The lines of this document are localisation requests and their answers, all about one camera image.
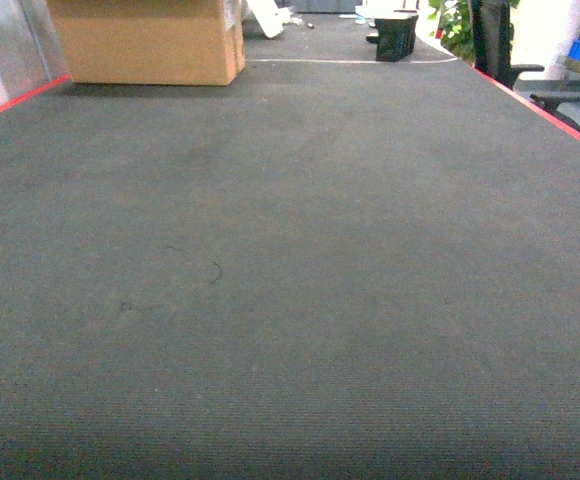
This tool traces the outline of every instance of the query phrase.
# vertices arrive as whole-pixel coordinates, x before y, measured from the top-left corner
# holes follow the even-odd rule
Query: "cardboard box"
[[[228,85],[245,67],[237,0],[47,0],[77,83]]]

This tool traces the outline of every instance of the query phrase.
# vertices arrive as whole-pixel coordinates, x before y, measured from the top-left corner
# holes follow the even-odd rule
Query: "white object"
[[[268,38],[274,38],[283,32],[282,15],[274,0],[247,0],[263,33]]]

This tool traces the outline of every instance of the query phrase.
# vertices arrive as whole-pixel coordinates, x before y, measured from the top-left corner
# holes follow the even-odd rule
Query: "chair armrest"
[[[519,73],[521,72],[543,72],[545,70],[545,67],[543,65],[537,65],[534,63],[522,63],[519,65],[512,65],[510,66],[511,70],[514,70],[515,72],[518,71]]]
[[[564,102],[579,103],[580,92],[535,92],[530,94],[530,98],[543,104],[546,112],[554,113]]]
[[[510,66],[510,73],[509,73],[509,88],[512,88],[514,83],[519,78],[523,72],[543,72],[545,68],[542,65],[535,65],[535,64],[521,64],[521,65],[511,65]]]

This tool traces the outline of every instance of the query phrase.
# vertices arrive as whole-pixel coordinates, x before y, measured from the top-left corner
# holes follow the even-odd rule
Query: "black container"
[[[395,14],[392,18],[375,18],[379,32],[377,62],[396,62],[414,51],[415,27],[419,15]]]

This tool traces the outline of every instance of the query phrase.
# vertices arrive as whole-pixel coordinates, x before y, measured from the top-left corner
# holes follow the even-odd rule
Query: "fabric surface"
[[[461,62],[0,115],[0,478],[273,477],[580,478],[580,143]]]

